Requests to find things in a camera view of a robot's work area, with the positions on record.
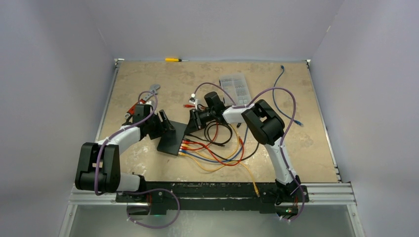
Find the black network switch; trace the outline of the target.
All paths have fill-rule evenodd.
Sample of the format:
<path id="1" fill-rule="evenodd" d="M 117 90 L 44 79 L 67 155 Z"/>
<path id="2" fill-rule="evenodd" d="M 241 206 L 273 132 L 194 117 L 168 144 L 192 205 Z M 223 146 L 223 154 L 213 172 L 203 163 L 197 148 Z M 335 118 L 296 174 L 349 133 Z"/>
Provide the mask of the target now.
<path id="1" fill-rule="evenodd" d="M 157 151 L 178 156 L 187 124 L 172 120 L 169 120 L 169 123 L 172 125 L 173 129 L 169 129 L 160 137 Z"/>

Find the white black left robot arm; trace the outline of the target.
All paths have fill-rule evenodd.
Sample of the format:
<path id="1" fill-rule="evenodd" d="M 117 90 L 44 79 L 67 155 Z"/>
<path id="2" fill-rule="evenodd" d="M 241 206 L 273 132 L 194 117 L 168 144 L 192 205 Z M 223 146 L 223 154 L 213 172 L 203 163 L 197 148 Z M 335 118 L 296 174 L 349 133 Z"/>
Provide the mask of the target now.
<path id="1" fill-rule="evenodd" d="M 144 176 L 122 173 L 120 156 L 146 136 L 160 140 L 157 151 L 175 156 L 183 139 L 183 125 L 168 120 L 164 110 L 154 113 L 154 106 L 149 104 L 137 104 L 131 118 L 132 122 L 127 121 L 108 138 L 82 145 L 75 176 L 77 189 L 94 191 L 98 196 L 128 192 L 135 202 L 146 199 Z"/>

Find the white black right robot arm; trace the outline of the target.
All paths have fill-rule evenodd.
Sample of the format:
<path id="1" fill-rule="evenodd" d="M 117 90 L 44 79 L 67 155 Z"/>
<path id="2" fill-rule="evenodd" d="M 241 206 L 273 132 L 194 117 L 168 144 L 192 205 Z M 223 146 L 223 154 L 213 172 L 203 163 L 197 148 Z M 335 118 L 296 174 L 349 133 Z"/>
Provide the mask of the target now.
<path id="1" fill-rule="evenodd" d="M 261 99 L 244 106 L 226 106 L 214 91 L 206 94 L 204 100 L 207 104 L 206 109 L 190 110 L 185 134 L 204 129 L 210 121 L 246 124 L 256 141 L 262 144 L 269 154 L 279 198 L 289 201 L 296 196 L 297 191 L 304 194 L 301 181 L 285 148 L 285 123 L 265 100 Z"/>

